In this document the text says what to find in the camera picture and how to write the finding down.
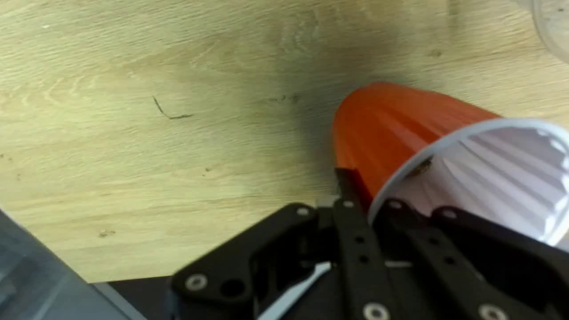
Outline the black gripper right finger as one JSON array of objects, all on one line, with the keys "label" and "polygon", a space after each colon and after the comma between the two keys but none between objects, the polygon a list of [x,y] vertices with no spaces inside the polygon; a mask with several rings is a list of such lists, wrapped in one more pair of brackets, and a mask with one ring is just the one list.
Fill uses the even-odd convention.
[{"label": "black gripper right finger", "polygon": [[569,320],[569,255],[456,207],[392,198],[369,225],[356,173],[337,173],[338,320]]}]

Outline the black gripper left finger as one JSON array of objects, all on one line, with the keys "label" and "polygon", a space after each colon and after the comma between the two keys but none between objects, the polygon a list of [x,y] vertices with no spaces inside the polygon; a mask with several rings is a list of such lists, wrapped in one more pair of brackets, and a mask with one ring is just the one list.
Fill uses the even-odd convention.
[{"label": "black gripper left finger", "polygon": [[317,210],[292,203],[230,239],[171,278],[173,320],[257,320],[315,264]]}]

